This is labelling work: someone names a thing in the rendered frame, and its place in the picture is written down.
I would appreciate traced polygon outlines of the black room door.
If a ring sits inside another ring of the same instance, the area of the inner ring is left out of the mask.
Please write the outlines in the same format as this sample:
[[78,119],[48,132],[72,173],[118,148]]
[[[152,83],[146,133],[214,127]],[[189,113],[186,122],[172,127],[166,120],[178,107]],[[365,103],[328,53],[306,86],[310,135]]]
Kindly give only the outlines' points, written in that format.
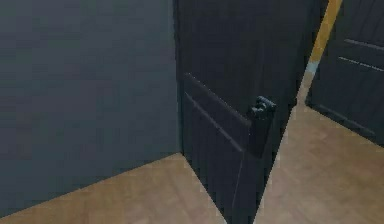
[[[181,152],[225,224],[254,224],[328,0],[174,0]],[[258,96],[276,104],[247,151]]]
[[306,105],[384,147],[384,0],[342,0]]

